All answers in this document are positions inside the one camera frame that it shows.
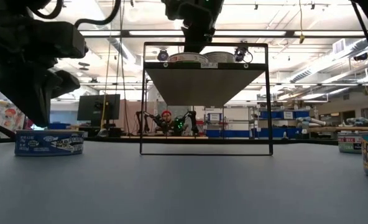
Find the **ceiling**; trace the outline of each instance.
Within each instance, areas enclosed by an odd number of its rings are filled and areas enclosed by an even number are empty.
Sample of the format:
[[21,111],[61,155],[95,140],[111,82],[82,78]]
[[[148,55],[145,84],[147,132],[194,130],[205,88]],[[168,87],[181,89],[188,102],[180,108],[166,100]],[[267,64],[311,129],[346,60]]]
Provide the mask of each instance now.
[[[348,0],[301,0],[301,13],[299,0],[258,0],[258,8],[255,10],[255,1],[225,0],[221,14],[216,22],[216,29],[257,29],[257,30],[360,30],[361,27],[356,18],[351,3]],[[51,12],[55,7],[52,1],[44,11]],[[65,0],[65,7],[57,17],[58,21],[74,23],[79,18],[104,19],[111,13],[112,0]],[[363,15],[368,28],[368,21]],[[157,30],[176,29],[180,30],[181,21],[170,21],[165,16],[165,5],[160,0],[134,0],[134,7],[130,1],[122,0],[121,10],[113,22],[106,27],[96,27],[91,24],[82,24],[79,30]],[[299,39],[286,38],[214,38],[213,42],[248,42],[267,43],[269,45],[269,67],[271,82],[282,82],[280,74],[288,74],[297,71],[324,54],[332,51],[332,44],[339,39],[319,38],[308,39],[300,44]],[[139,91],[141,86],[133,84],[141,82],[142,66],[144,57],[144,42],[178,42],[181,38],[123,38],[124,50],[132,55],[133,60],[116,60],[117,49],[110,44],[107,38],[87,38],[86,43],[90,52],[83,59],[63,59],[56,67],[64,69],[78,76],[81,82],[88,83],[91,78],[97,78],[104,82],[123,82],[122,71],[125,82],[131,90]],[[146,60],[155,60],[159,52],[157,47],[148,47],[145,51]],[[168,48],[169,54],[177,52],[177,47]],[[259,49],[252,49],[255,60],[263,58],[264,53]],[[82,66],[78,62],[90,64],[88,70],[80,70]],[[329,76],[343,72],[341,67],[332,66],[323,73]],[[263,82],[262,77],[255,82]],[[98,85],[93,88],[101,90],[105,86]],[[122,86],[108,86],[109,89],[122,89]]]

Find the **shelf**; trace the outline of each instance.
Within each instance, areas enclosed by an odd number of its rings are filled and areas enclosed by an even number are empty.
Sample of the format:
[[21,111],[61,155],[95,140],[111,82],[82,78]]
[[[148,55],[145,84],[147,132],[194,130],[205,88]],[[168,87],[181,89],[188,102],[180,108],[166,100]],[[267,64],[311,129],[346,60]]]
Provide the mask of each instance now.
[[268,70],[268,66],[260,63],[145,62],[144,69],[169,106],[217,108],[223,107]]

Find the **computer monitor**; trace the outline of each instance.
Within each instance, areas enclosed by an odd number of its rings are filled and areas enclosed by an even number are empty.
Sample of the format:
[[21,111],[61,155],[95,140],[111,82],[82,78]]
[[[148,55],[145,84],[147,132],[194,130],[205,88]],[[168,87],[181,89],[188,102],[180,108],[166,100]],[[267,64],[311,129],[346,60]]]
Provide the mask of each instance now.
[[[119,105],[121,96],[106,95],[104,120],[119,119]],[[91,121],[92,126],[101,123],[103,113],[104,95],[80,96],[78,108],[78,121]]]

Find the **red cap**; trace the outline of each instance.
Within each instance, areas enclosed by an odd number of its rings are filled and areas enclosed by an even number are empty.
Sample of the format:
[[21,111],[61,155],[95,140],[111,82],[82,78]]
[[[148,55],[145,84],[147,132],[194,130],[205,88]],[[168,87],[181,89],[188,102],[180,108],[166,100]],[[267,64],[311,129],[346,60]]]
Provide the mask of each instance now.
[[165,114],[170,114],[170,115],[172,115],[172,113],[170,112],[170,111],[168,111],[168,110],[165,110],[164,112],[162,112],[162,115],[161,116],[164,116]]

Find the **gray table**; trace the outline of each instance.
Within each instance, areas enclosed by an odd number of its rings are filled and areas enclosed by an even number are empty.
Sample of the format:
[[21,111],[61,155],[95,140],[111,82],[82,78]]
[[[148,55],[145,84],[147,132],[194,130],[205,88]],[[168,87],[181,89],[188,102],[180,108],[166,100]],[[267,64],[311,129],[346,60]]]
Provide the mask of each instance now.
[[13,148],[0,144],[0,223],[368,223],[362,158],[337,146],[275,146],[273,157],[141,157],[138,144],[100,142],[66,157]]

